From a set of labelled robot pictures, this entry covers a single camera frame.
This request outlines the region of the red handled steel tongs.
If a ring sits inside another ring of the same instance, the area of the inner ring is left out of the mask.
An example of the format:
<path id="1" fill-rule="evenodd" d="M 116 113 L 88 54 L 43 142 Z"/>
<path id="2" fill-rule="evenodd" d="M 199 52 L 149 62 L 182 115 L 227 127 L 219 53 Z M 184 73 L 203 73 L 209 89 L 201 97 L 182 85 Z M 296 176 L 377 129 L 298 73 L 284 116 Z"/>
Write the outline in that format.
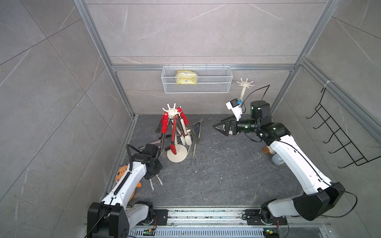
<path id="1" fill-rule="evenodd" d="M 195 133 L 193 132 L 191 127 L 189 127 L 188 119 L 186 118 L 185 114 L 183 113 L 183 111 L 180 107 L 177 108 L 177 111 L 178 111 L 178 115 L 179 115 L 179 120 L 180 120 L 180 118 L 184 119 L 185 125 L 187 127 L 188 132 L 189 132 L 189 135 L 191 136 L 192 143 L 195 143 Z"/>

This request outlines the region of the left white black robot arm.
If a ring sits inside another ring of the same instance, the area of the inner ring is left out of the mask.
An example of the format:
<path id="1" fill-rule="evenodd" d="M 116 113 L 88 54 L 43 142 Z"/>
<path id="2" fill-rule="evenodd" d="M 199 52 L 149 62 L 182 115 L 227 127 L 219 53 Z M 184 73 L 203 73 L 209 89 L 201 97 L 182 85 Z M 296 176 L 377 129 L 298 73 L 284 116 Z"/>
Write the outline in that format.
<path id="1" fill-rule="evenodd" d="M 126 172 L 101 202 L 92 203 L 88 209 L 86 238 L 127 238 L 130 229 L 139 223 L 157 224 L 152 202 L 138 201 L 131 208 L 128 205 L 139 182 L 151 179 L 163 168 L 158 159 L 160 149 L 147 144 L 140 151 L 128 144 L 126 150 L 129 159 Z"/>

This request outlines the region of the blue handled cream tongs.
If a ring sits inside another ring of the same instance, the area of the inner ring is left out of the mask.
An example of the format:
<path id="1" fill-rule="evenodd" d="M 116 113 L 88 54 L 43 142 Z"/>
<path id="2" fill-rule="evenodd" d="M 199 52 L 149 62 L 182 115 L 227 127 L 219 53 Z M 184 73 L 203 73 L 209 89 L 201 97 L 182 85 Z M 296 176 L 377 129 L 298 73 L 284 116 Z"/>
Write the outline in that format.
<path id="1" fill-rule="evenodd" d="M 199 143 L 199 133 L 200 133 L 200 127 L 201 127 L 201 123 L 197 123 L 195 126 L 194 126 L 194 133 L 195 133 L 195 145 L 194 145 L 194 149 L 193 149 L 193 156 L 195 156 L 195 151 L 196 151 L 196 146 L 197 144 Z"/>

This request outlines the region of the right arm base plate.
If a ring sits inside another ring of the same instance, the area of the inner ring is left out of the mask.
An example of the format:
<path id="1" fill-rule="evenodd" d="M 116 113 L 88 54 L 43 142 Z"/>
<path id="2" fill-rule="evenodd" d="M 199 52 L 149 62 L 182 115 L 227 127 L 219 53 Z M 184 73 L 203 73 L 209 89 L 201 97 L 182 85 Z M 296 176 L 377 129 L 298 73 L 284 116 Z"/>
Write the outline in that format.
<path id="1" fill-rule="evenodd" d="M 262 215 L 260 209 L 246 209 L 244 214 L 241 216 L 241 219 L 246 221 L 250 226 L 259 226 L 259 225 L 288 225 L 288 221 L 284 217 L 273 218 L 269 217 L 266 214 Z"/>

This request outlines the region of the cream utensil stand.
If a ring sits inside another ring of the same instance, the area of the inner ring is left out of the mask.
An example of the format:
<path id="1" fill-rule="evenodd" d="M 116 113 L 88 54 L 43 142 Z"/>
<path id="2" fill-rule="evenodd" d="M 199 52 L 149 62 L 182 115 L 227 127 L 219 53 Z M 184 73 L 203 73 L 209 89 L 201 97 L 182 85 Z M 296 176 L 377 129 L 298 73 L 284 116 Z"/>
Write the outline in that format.
<path id="1" fill-rule="evenodd" d="M 178 107 L 176 107 L 175 103 L 173 104 L 172 107 L 169 104 L 167 104 L 167 109 L 162 108 L 164 112 L 167 112 L 169 114 L 167 132 L 169 131 L 169 135 L 171 136 L 170 139 L 172 139 L 172 125 L 171 125 L 172 122 L 171 122 L 171 120 L 173 119 L 174 116 L 178 115 L 177 108 Z M 177 132 L 177 130 L 176 130 L 176 136 L 177 136 L 177 139 L 176 139 L 177 155 L 174 155 L 171 152 L 171 148 L 170 148 L 171 142 L 170 142 L 170 145 L 169 145 L 169 150 L 166 151 L 166 154 L 167 154 L 167 158 L 171 162 L 179 163 L 179 162 L 184 161 L 186 159 L 186 157 L 188 156 L 188 149 L 186 148 L 187 145 L 184 146 L 182 144 L 182 142 L 180 140 L 179 133 Z"/>
<path id="2" fill-rule="evenodd" d="M 254 82 L 253 81 L 249 81 L 249 79 L 247 78 L 246 80 L 243 80 L 242 78 L 240 79 L 240 81 L 237 81 L 238 85 L 242 87 L 242 90 L 241 90 L 241 94 L 240 94 L 240 98 L 239 100 L 240 101 L 243 101 L 243 97 L 245 95 L 245 92 L 246 92 L 246 89 L 254 86 Z"/>

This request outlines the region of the slim white tongs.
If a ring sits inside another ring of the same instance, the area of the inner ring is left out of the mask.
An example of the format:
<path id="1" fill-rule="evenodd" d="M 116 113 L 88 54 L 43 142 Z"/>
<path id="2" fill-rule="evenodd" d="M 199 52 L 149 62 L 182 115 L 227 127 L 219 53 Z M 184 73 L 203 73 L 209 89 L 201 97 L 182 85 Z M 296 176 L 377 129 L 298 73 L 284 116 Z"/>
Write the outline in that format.
<path id="1" fill-rule="evenodd" d="M 159 184 L 160 186 L 163 186 L 163 181 L 158 175 L 155 175 L 154 177 L 150 178 L 149 182 L 152 191 L 155 191 L 155 185 Z"/>

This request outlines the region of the red sleeved steel tongs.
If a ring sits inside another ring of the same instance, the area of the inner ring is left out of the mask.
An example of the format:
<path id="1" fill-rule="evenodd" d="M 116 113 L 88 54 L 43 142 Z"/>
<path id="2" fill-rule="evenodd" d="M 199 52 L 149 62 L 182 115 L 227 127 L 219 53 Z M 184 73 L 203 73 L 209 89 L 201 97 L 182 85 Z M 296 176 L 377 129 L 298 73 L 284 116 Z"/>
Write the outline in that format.
<path id="1" fill-rule="evenodd" d="M 161 119 L 161 141 L 160 141 L 160 155 L 162 155 L 165 152 L 165 136 L 167 132 L 168 127 L 168 118 L 169 114 L 167 112 L 163 113 L 162 119 Z"/>

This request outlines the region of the long steel white tongs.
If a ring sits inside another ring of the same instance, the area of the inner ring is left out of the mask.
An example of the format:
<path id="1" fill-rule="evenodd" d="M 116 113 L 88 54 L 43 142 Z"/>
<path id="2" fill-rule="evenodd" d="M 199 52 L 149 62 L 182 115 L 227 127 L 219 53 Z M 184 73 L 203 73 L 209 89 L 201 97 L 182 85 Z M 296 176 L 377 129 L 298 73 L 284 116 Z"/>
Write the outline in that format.
<path id="1" fill-rule="evenodd" d="M 185 141 L 185 135 L 180 127 L 180 122 L 178 119 L 176 119 L 176 129 L 177 129 L 177 132 L 179 133 L 179 136 L 180 136 L 180 140 L 182 142 L 182 144 L 185 146 L 186 145 L 186 141 Z"/>

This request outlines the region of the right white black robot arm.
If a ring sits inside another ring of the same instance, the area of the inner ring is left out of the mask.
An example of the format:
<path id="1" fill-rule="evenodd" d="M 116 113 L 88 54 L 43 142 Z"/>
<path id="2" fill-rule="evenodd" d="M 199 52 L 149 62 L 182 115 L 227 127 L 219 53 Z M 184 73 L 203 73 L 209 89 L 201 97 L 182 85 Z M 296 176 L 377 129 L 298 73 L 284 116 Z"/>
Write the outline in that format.
<path id="1" fill-rule="evenodd" d="M 243 101 L 234 99 L 226 104 L 233 116 L 213 127 L 225 136 L 239 133 L 255 133 L 264 141 L 272 160 L 285 163 L 300 183 L 303 194 L 285 199 L 273 199 L 261 206 L 260 218 L 264 224 L 271 224 L 277 218 L 300 216 L 312 221 L 334 208 L 345 193 L 344 186 L 333 183 L 305 155 L 290 131 L 282 124 L 272 121 L 270 105 L 266 101 L 251 102 L 251 117 L 242 119 Z"/>

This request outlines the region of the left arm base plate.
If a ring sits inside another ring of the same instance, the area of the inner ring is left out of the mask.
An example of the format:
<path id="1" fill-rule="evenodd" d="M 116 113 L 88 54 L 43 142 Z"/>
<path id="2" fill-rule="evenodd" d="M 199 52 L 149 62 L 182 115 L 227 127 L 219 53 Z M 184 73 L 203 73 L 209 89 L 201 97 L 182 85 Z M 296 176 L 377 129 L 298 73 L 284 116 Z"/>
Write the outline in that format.
<path id="1" fill-rule="evenodd" d="M 154 209 L 148 213 L 148 218 L 139 223 L 139 225 L 145 226 L 166 226 L 169 218 L 168 209 Z"/>

